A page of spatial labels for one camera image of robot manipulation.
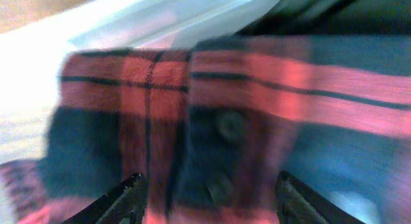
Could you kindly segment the black drawstring garment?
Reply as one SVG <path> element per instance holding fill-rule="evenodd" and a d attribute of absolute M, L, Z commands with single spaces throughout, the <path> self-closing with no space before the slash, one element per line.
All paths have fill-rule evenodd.
<path fill-rule="evenodd" d="M 410 35 L 410 0 L 280 0 L 238 35 Z"/>

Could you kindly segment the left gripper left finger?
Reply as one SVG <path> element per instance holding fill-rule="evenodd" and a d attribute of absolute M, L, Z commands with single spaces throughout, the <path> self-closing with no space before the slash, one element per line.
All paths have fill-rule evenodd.
<path fill-rule="evenodd" d="M 147 179 L 134 173 L 63 224 L 142 224 Z"/>

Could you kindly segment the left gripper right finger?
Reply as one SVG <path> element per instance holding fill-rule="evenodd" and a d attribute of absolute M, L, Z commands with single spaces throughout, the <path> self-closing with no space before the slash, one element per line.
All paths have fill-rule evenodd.
<path fill-rule="evenodd" d="M 287 171 L 279 173 L 275 195 L 280 224 L 364 224 Z"/>

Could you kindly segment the red navy plaid shirt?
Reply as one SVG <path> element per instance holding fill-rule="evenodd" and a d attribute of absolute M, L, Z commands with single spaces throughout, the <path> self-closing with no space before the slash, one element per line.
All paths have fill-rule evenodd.
<path fill-rule="evenodd" d="M 147 223 L 277 223 L 287 171 L 410 222 L 410 38 L 221 37 L 73 54 L 46 156 L 1 165 L 18 223 L 59 223 L 134 173 Z"/>

